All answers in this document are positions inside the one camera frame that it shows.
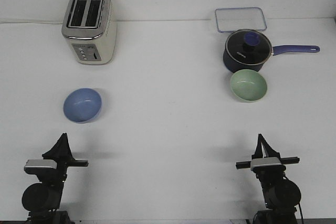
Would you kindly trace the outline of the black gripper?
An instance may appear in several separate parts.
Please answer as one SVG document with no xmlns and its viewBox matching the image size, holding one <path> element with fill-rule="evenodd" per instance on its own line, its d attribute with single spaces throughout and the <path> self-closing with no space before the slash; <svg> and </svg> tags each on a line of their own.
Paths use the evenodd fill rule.
<svg viewBox="0 0 336 224">
<path fill-rule="evenodd" d="M 286 174 L 285 174 L 286 165 L 298 164 L 300 162 L 299 157 L 280 158 L 280 153 L 276 152 L 267 143 L 265 138 L 260 133 L 258 134 L 257 146 L 256 146 L 254 154 L 252 155 L 252 159 L 263 158 L 262 146 L 263 146 L 266 157 L 276 157 L 276 158 L 280 159 L 282 165 L 261 167 L 261 168 L 255 169 L 253 171 L 253 173 L 256 174 L 257 179 L 259 179 L 260 181 L 284 180 L 286 178 Z M 250 169 L 251 160 L 250 161 L 237 162 L 236 165 L 235 165 L 236 169 Z"/>
<path fill-rule="evenodd" d="M 61 157 L 66 156 L 67 159 L 61 160 Z M 46 153 L 42 155 L 43 159 L 60 159 L 53 160 L 57 163 L 56 170 L 40 172 L 37 174 L 41 182 L 64 182 L 67 178 L 67 169 L 69 167 L 87 167 L 88 160 L 74 159 L 68 141 L 67 133 L 62 133 L 56 144 Z"/>
</svg>

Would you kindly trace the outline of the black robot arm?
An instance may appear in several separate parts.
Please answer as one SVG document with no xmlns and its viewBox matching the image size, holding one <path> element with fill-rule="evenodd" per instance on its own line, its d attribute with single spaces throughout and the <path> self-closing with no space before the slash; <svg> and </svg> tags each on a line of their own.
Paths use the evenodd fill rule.
<svg viewBox="0 0 336 224">
<path fill-rule="evenodd" d="M 24 172 L 35 175 L 39 182 L 27 187 L 22 205 L 28 211 L 26 223 L 74 223 L 60 203 L 69 167 L 87 167 L 87 160 L 73 157 L 67 133 L 62 133 L 56 144 L 41 159 L 29 159 Z"/>
<path fill-rule="evenodd" d="M 285 171 L 287 165 L 299 162 L 298 157 L 281 157 L 263 135 L 258 134 L 251 160 L 236 163 L 237 169 L 250 169 L 261 185 L 266 209 L 258 211 L 252 223 L 297 223 L 296 207 L 300 207 L 302 194 Z"/>
</svg>

